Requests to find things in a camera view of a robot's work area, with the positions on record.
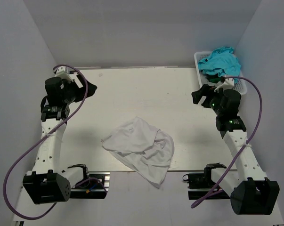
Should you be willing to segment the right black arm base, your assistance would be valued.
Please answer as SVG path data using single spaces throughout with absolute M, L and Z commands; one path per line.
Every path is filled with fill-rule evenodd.
M 187 183 L 188 199 L 197 200 L 203 196 L 213 187 L 214 182 L 206 182 L 204 173 L 189 173 L 182 177 L 183 182 Z M 224 192 L 212 195 L 207 200 L 229 200 L 230 197 Z

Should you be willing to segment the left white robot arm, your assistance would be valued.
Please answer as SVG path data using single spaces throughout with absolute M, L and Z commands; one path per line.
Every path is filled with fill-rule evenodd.
M 47 95 L 41 102 L 41 136 L 34 167 L 23 178 L 23 186 L 34 204 L 66 202 L 71 197 L 71 188 L 76 184 L 85 188 L 90 184 L 90 175 L 85 164 L 75 164 L 62 169 L 60 152 L 64 131 L 69 116 L 69 105 L 95 94 L 97 87 L 81 75 L 75 80 L 52 77 L 45 81 Z

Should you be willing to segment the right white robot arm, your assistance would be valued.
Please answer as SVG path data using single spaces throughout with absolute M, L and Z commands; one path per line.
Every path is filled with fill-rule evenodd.
M 255 158 L 245 124 L 238 115 L 240 93 L 233 89 L 216 90 L 205 84 L 191 95 L 194 104 L 205 97 L 202 106 L 216 113 L 216 128 L 233 157 L 228 167 L 208 164 L 204 183 L 212 188 L 212 194 L 220 187 L 237 215 L 270 215 L 280 188 L 276 181 L 268 179 Z

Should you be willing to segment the white t shirt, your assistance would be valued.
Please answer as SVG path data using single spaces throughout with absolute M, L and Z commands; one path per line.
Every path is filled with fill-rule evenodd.
M 102 147 L 128 168 L 159 188 L 174 155 L 172 137 L 135 117 L 101 140 Z

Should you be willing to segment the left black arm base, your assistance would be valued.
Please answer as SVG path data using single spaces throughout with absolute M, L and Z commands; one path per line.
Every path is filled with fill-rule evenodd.
M 91 172 L 91 178 L 97 178 L 101 183 L 90 180 L 80 186 L 73 187 L 70 193 L 70 199 L 105 199 L 106 191 L 109 189 L 110 173 L 109 172 Z

